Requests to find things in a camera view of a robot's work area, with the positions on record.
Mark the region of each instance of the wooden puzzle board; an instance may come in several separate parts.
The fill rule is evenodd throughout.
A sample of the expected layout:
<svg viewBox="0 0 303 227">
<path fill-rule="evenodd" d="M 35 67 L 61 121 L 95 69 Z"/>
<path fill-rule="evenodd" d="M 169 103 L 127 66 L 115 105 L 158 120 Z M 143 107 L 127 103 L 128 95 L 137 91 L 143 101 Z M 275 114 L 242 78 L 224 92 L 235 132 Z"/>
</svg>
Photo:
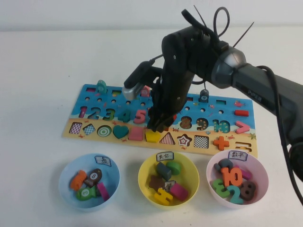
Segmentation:
<svg viewBox="0 0 303 227">
<path fill-rule="evenodd" d="M 244 149 L 251 155 L 258 156 L 253 105 L 249 99 L 209 96 L 208 103 L 203 103 L 198 101 L 199 95 L 188 94 L 187 102 L 177 114 L 175 122 L 168 131 L 160 134 L 156 143 L 151 143 L 146 141 L 145 133 L 150 131 L 146 125 L 149 121 L 147 113 L 152 106 L 152 98 L 138 95 L 135 100 L 128 101 L 121 90 L 121 87 L 107 86 L 107 93 L 99 94 L 96 85 L 84 85 L 63 136 L 208 155 L 220 152 L 213 142 L 219 136 L 223 136 L 224 140 L 229 142 L 229 147 L 224 149 Z M 130 121 L 118 120 L 118 116 L 126 109 L 131 112 Z M 134 123 L 138 110 L 146 111 L 144 123 Z M 246 110 L 249 116 L 236 116 L 235 110 Z M 235 125 L 237 121 L 248 125 L 250 130 L 237 134 L 235 132 L 239 129 Z M 113 134 L 116 125 L 127 126 L 129 134 L 133 127 L 141 127 L 143 140 L 129 140 L 129 134 L 117 139 Z"/>
</svg>

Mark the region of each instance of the plus sign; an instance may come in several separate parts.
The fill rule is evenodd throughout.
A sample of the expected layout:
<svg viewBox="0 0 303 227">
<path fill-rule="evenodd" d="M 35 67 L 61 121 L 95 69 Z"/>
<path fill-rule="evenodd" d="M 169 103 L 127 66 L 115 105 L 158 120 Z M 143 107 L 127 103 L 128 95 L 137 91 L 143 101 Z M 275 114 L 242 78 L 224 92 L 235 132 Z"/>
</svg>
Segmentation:
<svg viewBox="0 0 303 227">
<path fill-rule="evenodd" d="M 224 141 L 224 137 L 219 136 L 218 140 L 214 140 L 214 145 L 218 146 L 219 150 L 224 150 L 224 147 L 229 147 L 229 141 Z"/>
</svg>

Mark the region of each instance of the white wall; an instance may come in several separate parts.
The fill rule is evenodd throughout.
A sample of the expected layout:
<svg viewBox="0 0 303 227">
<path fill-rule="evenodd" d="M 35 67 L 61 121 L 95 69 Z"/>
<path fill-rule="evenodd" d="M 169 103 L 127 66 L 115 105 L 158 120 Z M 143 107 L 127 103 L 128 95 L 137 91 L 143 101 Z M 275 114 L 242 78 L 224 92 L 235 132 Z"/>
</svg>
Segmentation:
<svg viewBox="0 0 303 227">
<path fill-rule="evenodd" d="M 232 26 L 303 24 L 302 0 L 0 0 L 0 31 L 176 28 L 194 4 L 209 25 L 220 6 Z"/>
</svg>

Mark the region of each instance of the green heart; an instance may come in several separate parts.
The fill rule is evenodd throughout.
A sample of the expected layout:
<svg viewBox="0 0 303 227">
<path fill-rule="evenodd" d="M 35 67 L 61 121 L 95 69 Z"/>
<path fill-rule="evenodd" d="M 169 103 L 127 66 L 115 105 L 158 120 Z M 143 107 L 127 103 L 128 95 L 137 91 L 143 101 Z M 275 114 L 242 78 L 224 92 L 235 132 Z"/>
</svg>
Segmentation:
<svg viewBox="0 0 303 227">
<path fill-rule="evenodd" d="M 116 125 L 113 128 L 113 133 L 118 139 L 120 139 L 128 134 L 128 127 Z"/>
</svg>

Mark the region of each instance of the orange number 10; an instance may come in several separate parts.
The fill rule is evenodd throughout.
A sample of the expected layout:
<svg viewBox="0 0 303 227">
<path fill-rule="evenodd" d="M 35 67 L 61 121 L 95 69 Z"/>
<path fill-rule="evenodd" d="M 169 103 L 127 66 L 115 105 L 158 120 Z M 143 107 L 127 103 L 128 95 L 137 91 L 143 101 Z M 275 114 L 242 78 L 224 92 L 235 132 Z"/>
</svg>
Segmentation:
<svg viewBox="0 0 303 227">
<path fill-rule="evenodd" d="M 240 186 L 242 184 L 242 171 L 239 168 L 232 168 L 229 172 L 227 167 L 222 168 L 224 186 L 227 187 L 230 183 L 234 186 Z"/>
</svg>

